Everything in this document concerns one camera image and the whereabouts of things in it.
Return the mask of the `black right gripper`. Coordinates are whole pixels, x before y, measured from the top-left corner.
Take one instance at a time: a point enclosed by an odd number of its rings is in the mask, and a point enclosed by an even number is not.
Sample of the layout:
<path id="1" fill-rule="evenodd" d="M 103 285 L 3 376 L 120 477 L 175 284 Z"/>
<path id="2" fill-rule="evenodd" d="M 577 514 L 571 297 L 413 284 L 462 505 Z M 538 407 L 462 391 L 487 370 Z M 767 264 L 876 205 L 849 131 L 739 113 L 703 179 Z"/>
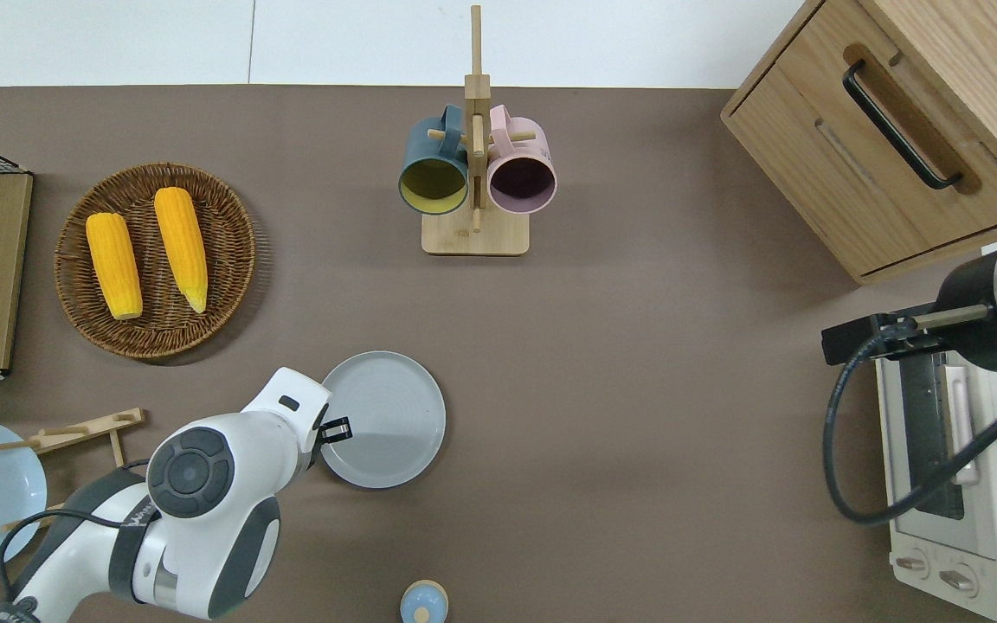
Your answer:
<path id="1" fill-rule="evenodd" d="M 820 350 L 828 366 L 847 363 L 876 334 L 876 359 L 903 357 L 917 327 L 945 350 L 997 372 L 997 252 L 955 268 L 916 322 L 907 312 L 859 317 L 821 331 Z"/>

